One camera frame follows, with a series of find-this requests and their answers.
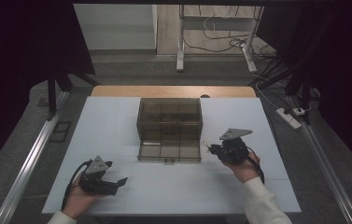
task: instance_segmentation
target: white table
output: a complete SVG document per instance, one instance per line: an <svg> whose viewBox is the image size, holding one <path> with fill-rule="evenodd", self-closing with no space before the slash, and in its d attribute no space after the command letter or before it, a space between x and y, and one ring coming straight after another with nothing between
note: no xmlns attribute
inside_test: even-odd
<svg viewBox="0 0 352 224"><path fill-rule="evenodd" d="M84 161L100 155L113 161L103 180L116 182L129 177L116 196L91 206L95 216L234 215L244 213L245 195L231 170L217 156L205 153L202 162L176 163L138 161L136 121L140 98L89 97L74 136L53 183L44 214L61 208L72 174ZM259 98L201 99L204 127L201 140L220 144L228 128L249 129L246 144L261 157L266 187L277 195L284 212L301 212L289 177Z"/></svg>

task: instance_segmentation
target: plastic storage box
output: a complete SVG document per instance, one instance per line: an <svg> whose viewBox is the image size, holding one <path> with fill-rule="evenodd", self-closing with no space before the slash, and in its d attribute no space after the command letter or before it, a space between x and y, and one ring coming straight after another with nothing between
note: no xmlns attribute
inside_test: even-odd
<svg viewBox="0 0 352 224"><path fill-rule="evenodd" d="M142 98L137 130L140 161L200 161L203 120L199 99Z"/></svg>

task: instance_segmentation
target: white wire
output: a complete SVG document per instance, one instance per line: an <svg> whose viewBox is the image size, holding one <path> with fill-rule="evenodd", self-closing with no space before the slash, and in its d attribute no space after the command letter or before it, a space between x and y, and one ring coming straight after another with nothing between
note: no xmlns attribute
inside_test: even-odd
<svg viewBox="0 0 352 224"><path fill-rule="evenodd" d="M254 77L258 77L258 78L261 78L261 79L264 79L264 80L269 80L269 78L266 78L266 77L260 77L260 76L257 76L255 74L253 74L253 73L250 73L250 74L251 74L251 76L254 76ZM284 87L284 85L279 83L279 82L276 82L275 84L277 84L277 85L279 85L281 87Z"/></svg>
<svg viewBox="0 0 352 224"><path fill-rule="evenodd" d="M228 7L228 13L223 17L221 16L222 19L229 19L231 17L231 14L232 14L232 7L231 6L222 6L222 8L225 8L225 7ZM206 31L210 31L207 26L205 26L205 23L211 18L213 19L212 22L213 22L213 31L216 31L216 24L214 23L214 17L217 16L216 12L214 11L213 7L211 7L211 11L213 12L213 16L211 17L207 17L207 19L204 20L204 23L203 23L203 26L205 28Z"/></svg>
<svg viewBox="0 0 352 224"><path fill-rule="evenodd" d="M267 102L269 102L269 104L271 104L272 106L276 107L277 109L279 108L277 105L274 105L272 102L270 102L270 101L268 100L268 98L266 98L266 96L260 91L260 89L258 88L258 83L255 84L255 88L257 88L257 90L260 92L260 94L263 96L263 98L265 98L265 100L266 100Z"/></svg>
<svg viewBox="0 0 352 224"><path fill-rule="evenodd" d="M310 105L310 102L309 102L309 108L308 109L303 109L304 111L309 111L312 109L312 105Z"/></svg>

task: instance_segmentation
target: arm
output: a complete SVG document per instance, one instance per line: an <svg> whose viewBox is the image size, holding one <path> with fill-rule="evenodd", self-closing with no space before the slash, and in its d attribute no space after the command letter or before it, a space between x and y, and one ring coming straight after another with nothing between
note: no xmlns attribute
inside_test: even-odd
<svg viewBox="0 0 352 224"><path fill-rule="evenodd" d="M260 161L260 158L253 153L250 153L249 157L257 162ZM251 224L291 223L289 217L280 210L275 195L262 184L257 171L249 161L239 165L223 163L243 184L246 191L246 217Z"/></svg>
<svg viewBox="0 0 352 224"><path fill-rule="evenodd" d="M88 207L97 199L105 197L105 195L89 194L77 184L80 175L73 182L70 195L63 211L57 211L48 224L76 224L77 217L84 213Z"/></svg>

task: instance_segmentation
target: metal stand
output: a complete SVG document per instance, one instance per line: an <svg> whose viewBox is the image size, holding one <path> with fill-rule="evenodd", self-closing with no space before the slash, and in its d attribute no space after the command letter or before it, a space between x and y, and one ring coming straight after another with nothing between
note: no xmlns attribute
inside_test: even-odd
<svg viewBox="0 0 352 224"><path fill-rule="evenodd" d="M257 31L258 23L260 21L260 14L262 13L262 7L256 7L256 13L254 18L222 18L222 17L201 17L201 16L185 16L184 5L179 6L179 39L178 39L178 51L176 56L176 70L177 72L184 71L184 30L216 30L216 31L249 31L246 44L242 50L246 58L248 70L251 73L257 73L257 67L252 61L249 50L251 43L254 38L254 34ZM212 18L215 20L215 27L211 22L208 22L204 26L204 22Z"/></svg>

